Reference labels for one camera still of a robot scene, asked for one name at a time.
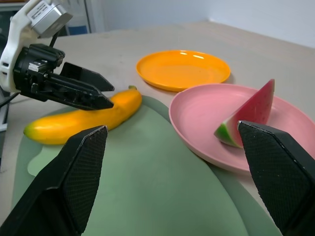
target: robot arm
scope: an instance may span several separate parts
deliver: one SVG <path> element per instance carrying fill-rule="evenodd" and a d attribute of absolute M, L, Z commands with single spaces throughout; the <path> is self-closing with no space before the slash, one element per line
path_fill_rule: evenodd
<path fill-rule="evenodd" d="M 53 0 L 30 0 L 10 23 L 7 45 L 0 58 L 0 86 L 8 92 L 40 101 L 53 100 L 83 110 L 113 107 L 102 91 L 114 87 L 100 74 L 65 63 L 60 75 L 53 73 L 64 52 L 44 44 L 39 37 L 52 37 L 72 18 Z"/>

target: cable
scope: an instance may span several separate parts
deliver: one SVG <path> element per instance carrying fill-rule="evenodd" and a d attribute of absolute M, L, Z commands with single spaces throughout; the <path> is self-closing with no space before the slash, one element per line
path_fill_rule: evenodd
<path fill-rule="evenodd" d="M 14 93 L 13 95 L 9 96 L 6 100 L 0 103 L 0 108 L 4 105 L 8 104 L 10 101 L 12 101 L 17 95 L 19 95 L 19 92 Z"/>
<path fill-rule="evenodd" d="M 52 47 L 52 48 L 54 47 L 55 42 L 59 36 L 59 33 L 60 33 L 60 31 L 58 31 L 57 33 L 54 34 L 53 38 L 50 41 L 49 47 Z"/>

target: textured gripper pad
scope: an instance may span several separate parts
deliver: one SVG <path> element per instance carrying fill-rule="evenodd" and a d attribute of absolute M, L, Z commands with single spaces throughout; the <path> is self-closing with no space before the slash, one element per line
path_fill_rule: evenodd
<path fill-rule="evenodd" d="M 311 182 L 270 133 L 247 125 L 239 131 L 258 192 L 282 231 L 308 196 Z"/>
<path fill-rule="evenodd" d="M 80 233 L 87 226 L 98 190 L 105 149 L 104 132 L 98 131 L 84 141 L 77 154 L 80 157 L 73 164 L 63 185 L 64 198 Z"/>

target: green mat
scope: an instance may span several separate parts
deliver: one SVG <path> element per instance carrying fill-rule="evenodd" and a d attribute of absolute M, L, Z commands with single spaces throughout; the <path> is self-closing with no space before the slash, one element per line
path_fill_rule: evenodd
<path fill-rule="evenodd" d="M 143 105 L 109 133 L 100 188 L 84 235 L 281 235 L 228 172 L 212 167 L 224 190 L 211 169 L 182 144 L 166 121 L 163 104 L 149 97 L 143 104 L 158 113 Z M 24 145 L 31 147 L 31 155 L 26 155 Z M 36 175 L 61 147 L 44 146 L 38 155 L 41 148 L 22 140 L 14 202 L 33 179 L 19 177 L 26 177 L 23 161 L 37 155 L 29 165 Z"/>

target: watermelon slice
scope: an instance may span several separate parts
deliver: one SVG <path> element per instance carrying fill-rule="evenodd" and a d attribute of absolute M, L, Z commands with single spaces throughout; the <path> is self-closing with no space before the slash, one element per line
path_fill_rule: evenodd
<path fill-rule="evenodd" d="M 215 136 L 223 143 L 242 148 L 243 143 L 237 130 L 239 120 L 266 124 L 270 115 L 275 91 L 272 79 L 256 92 L 246 103 L 227 118 L 215 131 Z"/>

